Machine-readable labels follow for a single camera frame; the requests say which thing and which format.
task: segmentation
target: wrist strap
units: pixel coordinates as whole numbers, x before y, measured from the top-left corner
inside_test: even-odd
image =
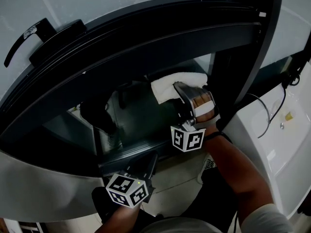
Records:
[[[207,136],[204,136],[203,140],[208,141],[208,140],[213,139],[214,137],[219,136],[219,135],[223,136],[228,142],[232,143],[230,138],[224,132],[221,132],[221,131],[217,131],[217,132],[214,132],[214,133],[209,134]]]

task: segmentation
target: shirt sleeve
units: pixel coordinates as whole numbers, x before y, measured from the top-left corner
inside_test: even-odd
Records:
[[[274,204],[253,211],[242,223],[242,233],[293,233],[293,227]]]

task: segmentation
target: hand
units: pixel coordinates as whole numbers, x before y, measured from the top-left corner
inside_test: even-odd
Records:
[[[212,99],[211,99],[210,95],[204,93],[201,96],[192,99],[192,103],[193,103],[194,108],[197,108],[200,105],[205,104],[211,100]],[[215,116],[215,110],[212,109],[211,111],[205,113],[204,115],[198,116],[196,118],[196,122],[206,122],[208,120],[211,120],[214,116]],[[209,134],[216,132],[216,131],[218,131],[218,129],[216,128],[216,124],[213,124],[213,125],[209,126],[208,128],[206,128],[205,135],[209,135]]]

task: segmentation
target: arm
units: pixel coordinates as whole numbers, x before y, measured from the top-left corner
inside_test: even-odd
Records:
[[[195,98],[194,107],[209,101],[207,95]],[[214,116],[209,112],[197,118],[207,121]],[[205,135],[218,131],[216,125],[206,129]],[[273,203],[270,188],[253,163],[224,137],[217,136],[204,143],[204,148],[213,157],[221,175],[238,198],[240,225],[244,219],[261,206]]]
[[[120,206],[112,217],[104,223],[95,233],[129,233],[133,229],[140,206],[131,209]]]

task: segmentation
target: door handle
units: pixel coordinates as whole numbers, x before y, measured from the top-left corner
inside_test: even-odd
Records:
[[[53,26],[50,24],[50,22],[44,18],[41,21],[37,22],[33,26],[31,26],[29,29],[27,29],[14,43],[14,45],[11,47],[8,55],[5,58],[4,65],[5,67],[8,67],[15,52],[18,50],[18,48],[23,44],[25,40],[28,39],[29,36],[32,34],[36,34],[39,36],[39,38],[46,42],[48,39],[50,39],[53,35],[56,34],[56,30],[53,28]]]

